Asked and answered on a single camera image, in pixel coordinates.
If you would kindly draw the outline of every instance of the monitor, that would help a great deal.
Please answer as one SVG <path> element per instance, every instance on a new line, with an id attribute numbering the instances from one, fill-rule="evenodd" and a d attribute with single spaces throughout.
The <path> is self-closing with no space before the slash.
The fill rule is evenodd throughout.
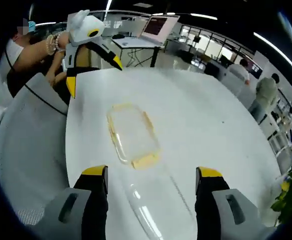
<path id="1" fill-rule="evenodd" d="M 175 26 L 179 16 L 151 16 L 141 34 L 151 40 L 163 44 Z"/>

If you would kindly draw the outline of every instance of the table leg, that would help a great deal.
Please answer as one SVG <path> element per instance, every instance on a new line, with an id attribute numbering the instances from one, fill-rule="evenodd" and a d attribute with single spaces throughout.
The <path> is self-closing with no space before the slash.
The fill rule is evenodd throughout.
<path id="1" fill-rule="evenodd" d="M 153 53 L 152 58 L 151 58 L 151 63 L 150 63 L 150 67 L 151 68 L 153 68 L 155 66 L 155 64 L 156 64 L 158 52 L 159 52 L 159 48 L 155 47 L 154 48 L 154 53 Z"/>

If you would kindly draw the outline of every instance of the hand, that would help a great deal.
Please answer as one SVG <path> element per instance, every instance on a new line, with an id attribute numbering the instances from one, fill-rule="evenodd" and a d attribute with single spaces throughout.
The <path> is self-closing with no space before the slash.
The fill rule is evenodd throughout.
<path id="1" fill-rule="evenodd" d="M 59 40 L 58 40 L 58 46 L 61 48 L 61 49 L 66 49 L 66 45 L 69 43 L 69 33 L 64 31 L 60 37 L 59 37 Z"/>
<path id="2" fill-rule="evenodd" d="M 46 79 L 52 87 L 55 85 L 55 74 L 53 72 L 48 71 L 46 74 Z"/>

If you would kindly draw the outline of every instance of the person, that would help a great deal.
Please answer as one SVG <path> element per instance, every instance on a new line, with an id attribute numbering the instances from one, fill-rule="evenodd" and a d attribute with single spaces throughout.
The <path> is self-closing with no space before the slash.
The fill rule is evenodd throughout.
<path id="1" fill-rule="evenodd" d="M 278 74 L 261 79 L 256 87 L 256 99 L 249 108 L 249 112 L 256 122 L 260 124 L 266 115 L 268 108 L 275 102 L 278 96 L 277 84 L 280 82 Z"/>
<path id="2" fill-rule="evenodd" d="M 9 92 L 7 85 L 8 74 L 12 72 L 22 73 L 28 71 L 45 57 L 54 55 L 58 49 L 64 50 L 69 43 L 68 33 L 63 32 L 57 35 L 49 35 L 46 39 L 35 44 L 29 44 L 31 35 L 28 33 L 28 30 L 31 29 L 29 27 L 31 27 L 32 24 L 33 23 L 29 23 L 25 26 L 23 22 L 22 26 L 16 28 L 14 34 L 8 40 L 0 59 L 0 121 L 5 110 L 13 100 L 13 96 Z M 60 58 L 61 54 L 55 56 L 56 60 L 55 62 L 53 60 L 53 64 L 51 68 L 49 68 L 50 71 L 48 70 L 46 74 L 47 80 L 50 83 L 55 81 L 54 69 L 58 65 L 57 62 L 59 62 L 57 57 Z"/>
<path id="3" fill-rule="evenodd" d="M 250 78 L 249 78 L 249 72 L 247 71 L 248 67 L 248 61 L 244 58 L 240 60 L 239 64 L 232 64 L 228 67 L 228 70 L 236 75 L 238 78 L 245 81 L 246 85 L 249 85 Z"/>

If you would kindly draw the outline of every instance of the white table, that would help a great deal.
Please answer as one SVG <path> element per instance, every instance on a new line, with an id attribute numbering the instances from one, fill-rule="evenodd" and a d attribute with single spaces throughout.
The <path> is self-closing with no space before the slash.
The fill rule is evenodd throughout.
<path id="1" fill-rule="evenodd" d="M 146 111 L 187 205 L 195 216 L 195 169 L 219 170 L 231 188 L 261 207 L 280 175 L 267 139 L 245 107 L 212 76 L 184 70 L 104 69 L 77 75 L 66 126 L 69 184 L 91 166 L 109 166 L 107 239 L 147 239 L 115 171 L 107 111 L 133 103 Z"/>
<path id="2" fill-rule="evenodd" d="M 120 48 L 120 57 L 119 57 L 120 59 L 121 59 L 123 49 L 153 49 L 154 52 L 151 57 L 150 67 L 153 68 L 155 66 L 158 51 L 159 51 L 159 48 L 161 47 L 160 45 L 155 44 L 151 41 L 148 41 L 147 39 L 144 39 L 142 37 L 127 36 L 121 39 L 112 39 L 112 41 Z"/>

